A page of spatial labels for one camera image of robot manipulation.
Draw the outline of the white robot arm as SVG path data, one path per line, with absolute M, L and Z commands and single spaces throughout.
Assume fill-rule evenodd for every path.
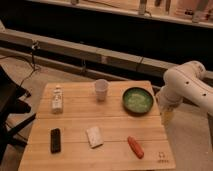
M 167 125 L 173 117 L 172 111 L 183 99 L 191 101 L 207 113 L 210 148 L 213 152 L 213 87 L 203 81 L 206 69 L 199 61 L 189 61 L 164 72 L 164 85 L 156 94 L 162 123 Z

